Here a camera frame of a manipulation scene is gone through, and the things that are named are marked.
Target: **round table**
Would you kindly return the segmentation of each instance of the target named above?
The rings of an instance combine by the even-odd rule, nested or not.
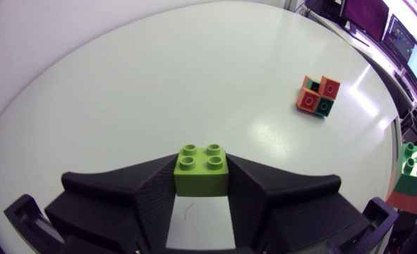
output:
[[[305,75],[342,83],[328,117],[296,108]],[[295,13],[218,2],[151,16],[55,63],[0,117],[0,245],[32,252],[3,214],[22,194],[44,209],[63,191],[64,172],[118,169],[186,143],[336,174],[361,211],[385,197],[396,117],[365,59]],[[167,245],[233,248],[227,198],[177,197]]]

